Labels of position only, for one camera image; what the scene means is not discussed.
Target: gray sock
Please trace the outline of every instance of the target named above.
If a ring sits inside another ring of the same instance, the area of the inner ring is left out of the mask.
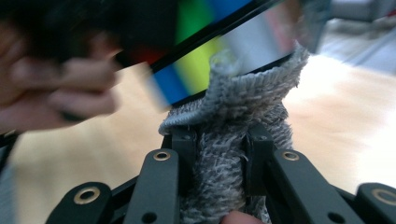
[[[236,76],[238,60],[214,57],[205,97],[173,108],[159,130],[167,134],[176,125],[199,127],[193,188],[181,199],[181,222],[217,224],[231,210],[243,208],[269,222],[264,197],[254,198],[245,207],[242,140],[249,127],[262,123],[278,148],[292,149],[291,130],[285,122],[288,113],[281,100],[298,85],[308,53],[297,46],[281,66],[243,76]]]

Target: light wood floor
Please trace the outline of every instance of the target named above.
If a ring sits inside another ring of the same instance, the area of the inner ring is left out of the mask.
[[[115,188],[138,174],[160,146],[166,113],[140,83],[144,70],[123,71],[122,104],[109,117],[25,134],[12,157],[20,223],[43,223],[71,188],[101,181]],[[284,101],[295,148],[331,184],[354,192],[362,182],[396,188],[396,78],[317,56]]]

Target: brass grommet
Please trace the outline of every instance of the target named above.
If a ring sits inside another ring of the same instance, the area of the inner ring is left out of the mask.
[[[282,153],[282,157],[288,161],[297,161],[300,159],[300,156],[297,153],[285,151]]]
[[[171,158],[171,154],[165,151],[157,152],[154,155],[154,160],[156,161],[167,161],[169,158]]]
[[[382,203],[396,206],[396,194],[386,189],[373,189],[372,194]]]
[[[76,204],[87,204],[95,201],[100,195],[100,190],[97,187],[87,187],[77,192],[74,202]]]

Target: black metal bracket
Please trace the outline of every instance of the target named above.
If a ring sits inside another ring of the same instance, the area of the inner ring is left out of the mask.
[[[175,128],[147,155],[140,176],[113,190],[101,183],[75,187],[47,223],[179,223],[178,199],[191,187],[197,142],[195,130]],[[266,195],[275,224],[396,223],[396,189],[368,183],[355,196],[335,188],[302,153],[277,149],[260,124],[248,130],[245,151],[246,195]]]

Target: human hand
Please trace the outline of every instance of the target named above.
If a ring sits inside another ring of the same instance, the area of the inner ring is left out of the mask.
[[[264,224],[257,218],[238,211],[232,211],[224,217],[220,224]]]
[[[90,57],[62,64],[28,57],[29,42],[15,27],[0,21],[0,133],[70,126],[63,113],[89,119],[115,111],[111,88],[120,68],[109,55],[106,34],[89,40]]]

